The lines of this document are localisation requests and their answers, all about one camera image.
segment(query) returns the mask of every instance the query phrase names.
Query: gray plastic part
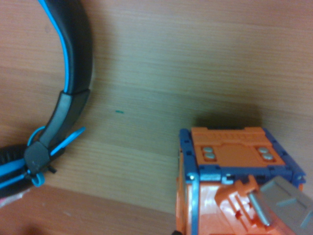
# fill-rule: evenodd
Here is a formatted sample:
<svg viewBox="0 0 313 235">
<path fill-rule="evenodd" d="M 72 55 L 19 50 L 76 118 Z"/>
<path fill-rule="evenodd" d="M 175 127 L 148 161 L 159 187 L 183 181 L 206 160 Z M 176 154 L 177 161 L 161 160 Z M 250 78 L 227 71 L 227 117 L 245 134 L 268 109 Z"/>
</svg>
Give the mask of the gray plastic part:
<svg viewBox="0 0 313 235">
<path fill-rule="evenodd" d="M 277 176 L 260 188 L 270 209 L 297 235 L 313 234 L 313 200 Z"/>
<path fill-rule="evenodd" d="M 260 198 L 260 196 L 256 194 L 255 192 L 250 193 L 248 197 L 249 197 L 251 204 L 253 205 L 255 209 L 255 212 L 259 216 L 261 222 L 265 226 L 269 226 L 272 221 L 271 221 L 271 217 L 266 206 L 262 202 L 262 198 Z"/>
</svg>

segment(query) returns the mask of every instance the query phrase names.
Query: orange plastic part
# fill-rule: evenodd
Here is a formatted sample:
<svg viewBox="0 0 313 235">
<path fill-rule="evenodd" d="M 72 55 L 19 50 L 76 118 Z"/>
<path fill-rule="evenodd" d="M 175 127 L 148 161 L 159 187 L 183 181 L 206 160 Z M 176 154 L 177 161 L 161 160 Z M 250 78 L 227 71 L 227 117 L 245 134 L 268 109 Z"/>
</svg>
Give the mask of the orange plastic part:
<svg viewBox="0 0 313 235">
<path fill-rule="evenodd" d="M 221 167 L 285 165 L 260 127 L 249 127 L 244 130 L 208 130 L 205 127 L 195 127 L 191 129 L 191 133 L 198 165 L 218 164 Z M 205 157 L 205 147 L 213 148 L 215 158 Z M 266 160 L 258 151 L 260 147 L 267 148 L 273 159 Z"/>
<path fill-rule="evenodd" d="M 247 196 L 258 189 L 253 176 L 247 184 L 201 183 L 199 235 L 285 235 L 261 223 Z"/>
</svg>

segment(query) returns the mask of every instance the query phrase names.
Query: headphones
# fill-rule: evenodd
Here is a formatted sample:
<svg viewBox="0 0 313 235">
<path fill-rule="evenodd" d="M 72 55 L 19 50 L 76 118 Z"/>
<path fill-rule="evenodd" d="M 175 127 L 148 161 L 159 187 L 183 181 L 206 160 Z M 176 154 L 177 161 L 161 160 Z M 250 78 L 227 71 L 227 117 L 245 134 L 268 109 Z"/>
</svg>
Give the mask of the headphones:
<svg viewBox="0 0 313 235">
<path fill-rule="evenodd" d="M 0 148 L 0 199 L 41 186 L 50 163 L 85 128 L 67 137 L 88 96 L 92 74 L 92 36 L 79 0 L 38 0 L 59 34 L 65 62 L 65 86 L 46 126 L 38 128 L 27 144 Z"/>
</svg>

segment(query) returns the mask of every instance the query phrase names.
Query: plastic toy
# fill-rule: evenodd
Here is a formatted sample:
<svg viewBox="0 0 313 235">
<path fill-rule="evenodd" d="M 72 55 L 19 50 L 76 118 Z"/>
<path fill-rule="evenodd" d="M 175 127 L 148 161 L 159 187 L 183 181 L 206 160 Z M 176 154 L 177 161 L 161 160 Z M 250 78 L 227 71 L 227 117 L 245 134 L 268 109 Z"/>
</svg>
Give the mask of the plastic toy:
<svg viewBox="0 0 313 235">
<path fill-rule="evenodd" d="M 305 173 L 262 128 L 182 129 L 172 235 L 312 235 Z"/>
</svg>

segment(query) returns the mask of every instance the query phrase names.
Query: wood grain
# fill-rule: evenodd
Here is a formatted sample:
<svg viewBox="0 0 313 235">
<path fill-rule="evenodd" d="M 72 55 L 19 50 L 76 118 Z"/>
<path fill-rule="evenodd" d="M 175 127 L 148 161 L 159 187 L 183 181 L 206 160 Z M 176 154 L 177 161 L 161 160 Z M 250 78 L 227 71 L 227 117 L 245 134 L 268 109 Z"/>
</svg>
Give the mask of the wood grain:
<svg viewBox="0 0 313 235">
<path fill-rule="evenodd" d="M 173 214 L 44 186 L 0 209 L 1 235 L 170 235 Z"/>
<path fill-rule="evenodd" d="M 51 186 L 174 213 L 178 132 L 263 126 L 313 195 L 313 15 L 307 1 L 84 0 L 94 81 Z M 46 124 L 64 65 L 34 0 L 0 8 L 0 142 Z"/>
</svg>

